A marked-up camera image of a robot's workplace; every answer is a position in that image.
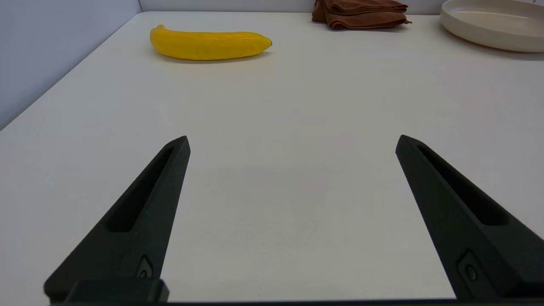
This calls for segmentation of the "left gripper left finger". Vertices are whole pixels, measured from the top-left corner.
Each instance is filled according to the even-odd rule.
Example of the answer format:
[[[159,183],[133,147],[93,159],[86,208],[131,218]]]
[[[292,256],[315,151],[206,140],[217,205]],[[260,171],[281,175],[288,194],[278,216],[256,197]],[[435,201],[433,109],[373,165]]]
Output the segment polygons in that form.
[[[190,156],[167,143],[45,281],[50,301],[166,301],[161,272]]]

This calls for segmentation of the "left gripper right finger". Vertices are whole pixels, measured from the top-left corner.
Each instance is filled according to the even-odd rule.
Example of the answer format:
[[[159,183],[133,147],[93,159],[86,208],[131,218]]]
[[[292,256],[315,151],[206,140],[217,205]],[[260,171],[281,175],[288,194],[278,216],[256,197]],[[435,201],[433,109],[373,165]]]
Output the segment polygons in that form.
[[[430,147],[396,156],[458,300],[542,302],[544,242]]]

